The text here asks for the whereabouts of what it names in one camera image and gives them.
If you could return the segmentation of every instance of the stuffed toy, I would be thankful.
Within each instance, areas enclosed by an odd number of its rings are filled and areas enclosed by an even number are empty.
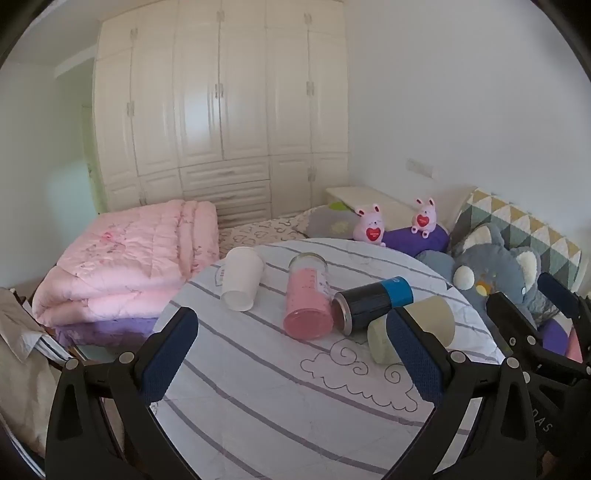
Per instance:
[[[486,314],[486,299],[498,291],[507,295],[535,327],[527,310],[537,291],[541,268],[540,256],[534,250],[529,247],[507,250],[499,228],[486,223],[459,243],[454,254],[456,258],[426,251],[417,259],[456,287],[480,314],[491,333],[496,332],[496,328]]]
[[[360,208],[355,213],[361,218],[353,230],[353,240],[385,247],[386,244],[382,242],[382,238],[384,237],[384,219],[382,218],[379,205],[374,203],[370,211],[366,212],[365,209]]]
[[[429,199],[428,203],[425,205],[421,199],[417,199],[417,203],[421,206],[421,210],[413,217],[411,232],[422,232],[423,238],[429,238],[429,234],[434,231],[437,226],[435,200]]]

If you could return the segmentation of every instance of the black can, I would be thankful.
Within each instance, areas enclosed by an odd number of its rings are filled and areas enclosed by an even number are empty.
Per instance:
[[[367,330],[375,319],[413,300],[413,291],[408,282],[402,277],[395,277],[337,292],[332,301],[331,315],[335,326],[349,336]]]

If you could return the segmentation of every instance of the striped bedsheet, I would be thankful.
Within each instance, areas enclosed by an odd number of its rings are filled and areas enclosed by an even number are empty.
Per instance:
[[[416,300],[441,295],[456,318],[450,349],[472,360],[503,355],[464,297],[428,267],[400,252],[337,239],[261,245],[267,267],[252,310],[231,312],[219,300],[223,261],[183,287],[160,317],[179,306],[197,312],[199,335],[157,419],[203,479],[381,479],[412,442],[433,405],[424,402],[400,365],[376,365],[363,335],[332,332],[297,342],[282,328],[288,265],[313,251],[343,290],[403,276]],[[474,421],[470,405],[440,468],[459,455]]]

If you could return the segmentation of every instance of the wardrobe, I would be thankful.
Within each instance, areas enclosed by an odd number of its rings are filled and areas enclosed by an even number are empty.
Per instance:
[[[348,68],[333,0],[163,0],[103,23],[94,78],[110,210],[209,200],[220,226],[346,186]]]

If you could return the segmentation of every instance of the cloud pattern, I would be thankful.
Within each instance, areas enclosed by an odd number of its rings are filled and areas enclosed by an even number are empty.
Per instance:
[[[331,390],[346,389],[350,395],[362,395],[394,410],[413,412],[418,408],[420,397],[404,366],[376,364],[367,343],[340,340],[330,354],[320,353],[313,360],[303,360],[300,366],[313,378],[321,378]]]

